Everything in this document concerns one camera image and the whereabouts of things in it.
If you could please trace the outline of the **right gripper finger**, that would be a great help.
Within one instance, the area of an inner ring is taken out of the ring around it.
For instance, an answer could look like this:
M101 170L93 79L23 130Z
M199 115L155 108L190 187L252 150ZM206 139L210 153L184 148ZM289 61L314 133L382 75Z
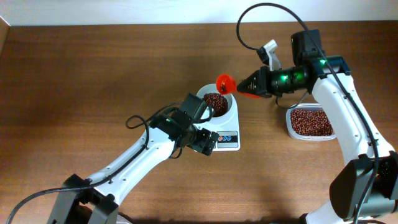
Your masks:
M255 89L247 85L238 85L238 92L244 96L261 96Z
M259 89L261 87L261 71L256 70L237 85L237 89Z

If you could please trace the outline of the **orange measuring scoop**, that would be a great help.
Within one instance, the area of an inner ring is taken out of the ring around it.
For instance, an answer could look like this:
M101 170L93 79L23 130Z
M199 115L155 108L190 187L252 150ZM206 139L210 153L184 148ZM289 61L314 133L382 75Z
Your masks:
M232 93L239 93L240 95L244 95L250 98L258 99L260 96L252 95L249 93L243 93L241 91L238 91L237 89L237 84L236 80L228 75L227 73L223 73L218 76L216 79L216 89L219 94L221 95L227 95L227 94L232 94Z

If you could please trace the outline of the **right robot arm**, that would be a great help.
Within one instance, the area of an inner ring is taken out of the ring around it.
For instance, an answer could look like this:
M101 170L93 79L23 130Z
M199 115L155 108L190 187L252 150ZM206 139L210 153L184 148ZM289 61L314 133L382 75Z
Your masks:
M343 57L326 56L317 30L291 37L294 66L283 69L276 43L257 49L263 66L237 87L269 98L305 89L326 113L341 146L344 169L329 188L329 201L300 223L367 223L397 211L397 153L364 108Z

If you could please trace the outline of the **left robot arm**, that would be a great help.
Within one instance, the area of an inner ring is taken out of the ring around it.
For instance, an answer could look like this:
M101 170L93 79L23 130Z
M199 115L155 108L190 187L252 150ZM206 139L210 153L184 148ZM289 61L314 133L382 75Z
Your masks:
M214 109L200 97L188 94L178 108L154 116L127 151L104 169L82 179L71 175L62 185L49 223L116 223L119 206L134 186L175 149L189 147L209 156L218 134L198 129Z

